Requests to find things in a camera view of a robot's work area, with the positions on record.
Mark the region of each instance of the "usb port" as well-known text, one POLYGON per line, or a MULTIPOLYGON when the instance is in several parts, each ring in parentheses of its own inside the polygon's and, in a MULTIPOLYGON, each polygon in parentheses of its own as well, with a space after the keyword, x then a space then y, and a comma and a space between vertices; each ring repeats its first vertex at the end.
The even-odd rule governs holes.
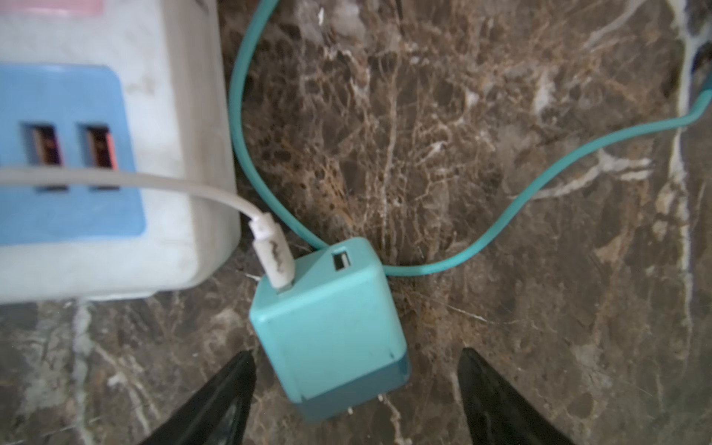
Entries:
MULTIPOLYGON (((94 167, 103 169, 116 169, 116 153, 114 151, 114 139, 111 137, 109 127, 103 125, 88 125, 83 128, 89 160, 94 167)), ((93 187, 97 190, 116 190, 118 187, 102 185, 93 187)))
POLYGON ((348 266, 351 266, 351 261, 349 261, 349 256, 345 251, 339 252, 339 253, 334 253, 333 258, 334 258, 334 268, 337 271, 346 269, 348 266))
MULTIPOLYGON (((62 155, 59 151, 57 135, 52 125, 26 125, 29 150, 28 156, 34 165, 61 166, 62 155)), ((66 185, 37 187, 40 192, 66 192, 66 185)))

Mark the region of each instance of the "power adapter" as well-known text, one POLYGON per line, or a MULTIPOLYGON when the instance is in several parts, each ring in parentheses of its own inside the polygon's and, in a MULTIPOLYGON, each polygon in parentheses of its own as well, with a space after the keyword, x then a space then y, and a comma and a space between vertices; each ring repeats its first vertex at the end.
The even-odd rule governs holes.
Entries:
POLYGON ((250 321, 287 397, 308 422, 410 378, 403 329, 383 265, 352 238, 296 261, 293 286, 257 286, 250 321))

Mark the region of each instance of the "pink switch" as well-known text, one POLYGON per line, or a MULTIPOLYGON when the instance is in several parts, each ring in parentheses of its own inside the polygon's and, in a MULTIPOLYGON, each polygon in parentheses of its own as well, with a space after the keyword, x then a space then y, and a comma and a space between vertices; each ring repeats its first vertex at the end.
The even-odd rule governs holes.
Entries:
POLYGON ((0 13, 98 16, 103 10, 104 0, 0 0, 0 13))

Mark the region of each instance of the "black object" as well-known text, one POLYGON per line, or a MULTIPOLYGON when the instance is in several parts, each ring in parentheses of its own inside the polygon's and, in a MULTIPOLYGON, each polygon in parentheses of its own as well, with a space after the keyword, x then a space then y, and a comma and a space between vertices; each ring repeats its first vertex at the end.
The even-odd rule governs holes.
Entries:
POLYGON ((232 404, 235 415, 223 443, 241 444, 256 380, 252 354, 238 353, 141 445, 204 444, 232 404))
POLYGON ((473 445, 573 445, 474 349, 457 365, 473 445))

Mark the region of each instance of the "marble floor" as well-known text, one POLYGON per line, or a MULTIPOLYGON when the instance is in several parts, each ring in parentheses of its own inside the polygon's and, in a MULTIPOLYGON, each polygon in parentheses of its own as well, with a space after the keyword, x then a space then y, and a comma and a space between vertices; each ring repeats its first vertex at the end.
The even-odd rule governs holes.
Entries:
MULTIPOLYGON (((220 2, 226 74, 256 3, 220 2)), ((436 261, 565 153, 684 114, 712 69, 711 11, 283 0, 251 66, 246 139, 272 190, 326 241, 365 236, 384 263, 436 261)), ((248 240, 193 289, 1 307, 0 445, 136 444, 245 349, 258 363, 247 445, 464 445, 465 346, 576 444, 709 445, 710 140, 712 111, 607 148, 464 265, 393 278, 410 383, 315 426, 246 319, 261 274, 248 240)))

